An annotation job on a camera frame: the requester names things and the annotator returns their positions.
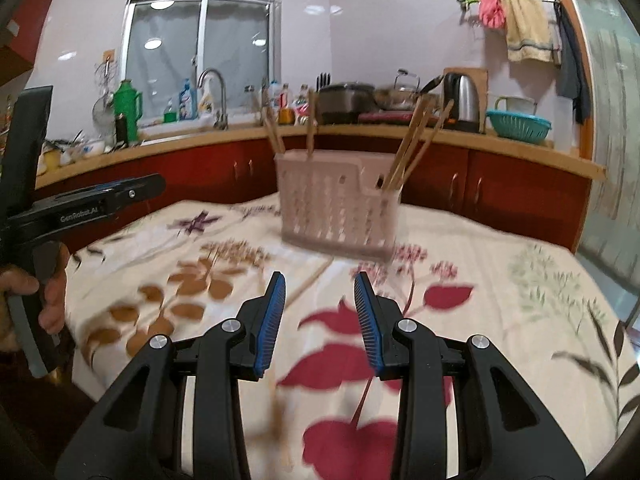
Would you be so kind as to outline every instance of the yellow towel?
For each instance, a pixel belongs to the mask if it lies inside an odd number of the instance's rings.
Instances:
[[[500,0],[506,16],[509,61],[553,62],[549,21],[540,0]]]

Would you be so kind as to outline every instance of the stainless steel kettle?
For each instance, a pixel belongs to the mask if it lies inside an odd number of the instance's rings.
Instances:
[[[480,100],[473,79],[466,74],[449,72],[444,77],[444,104],[453,99],[453,108],[445,127],[450,130],[480,131]]]

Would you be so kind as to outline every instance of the dark towel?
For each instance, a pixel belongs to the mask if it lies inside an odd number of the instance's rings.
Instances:
[[[591,117],[591,95],[582,65],[580,44],[564,5],[556,0],[554,9],[562,40],[562,65],[556,83],[558,95],[574,100],[575,121],[584,124],[584,121]]]

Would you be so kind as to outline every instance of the window frame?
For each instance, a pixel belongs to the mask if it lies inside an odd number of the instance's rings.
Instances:
[[[120,79],[127,76],[127,58],[129,57],[129,43],[131,27],[136,5],[150,4],[159,0],[127,0],[122,27],[122,44],[120,45],[119,72]],[[204,66],[204,37],[207,26],[207,8],[210,0],[200,0],[200,15],[198,18],[198,37],[196,52],[196,70],[198,74],[206,68]],[[269,81],[280,79],[280,34],[282,30],[282,0],[217,0],[220,2],[246,3],[264,5],[268,13],[268,73]]]

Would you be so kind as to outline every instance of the human hand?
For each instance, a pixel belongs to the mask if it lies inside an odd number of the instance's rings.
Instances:
[[[38,317],[38,322],[49,334],[60,332],[65,325],[65,269],[69,257],[68,249],[66,246],[61,245],[56,271],[44,287],[42,312]],[[11,352],[20,349],[15,336],[14,325],[4,300],[4,293],[10,292],[26,296],[35,294],[39,288],[40,283],[38,280],[22,269],[15,266],[0,269],[0,351]]]

